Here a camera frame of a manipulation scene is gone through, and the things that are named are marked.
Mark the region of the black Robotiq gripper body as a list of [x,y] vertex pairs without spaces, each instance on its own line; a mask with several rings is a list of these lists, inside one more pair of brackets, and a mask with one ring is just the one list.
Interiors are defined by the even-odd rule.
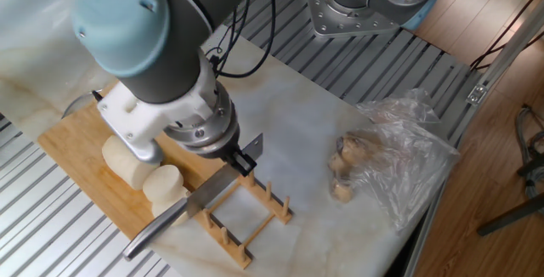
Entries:
[[195,147],[197,155],[207,159],[224,159],[240,148],[238,138],[221,138]]

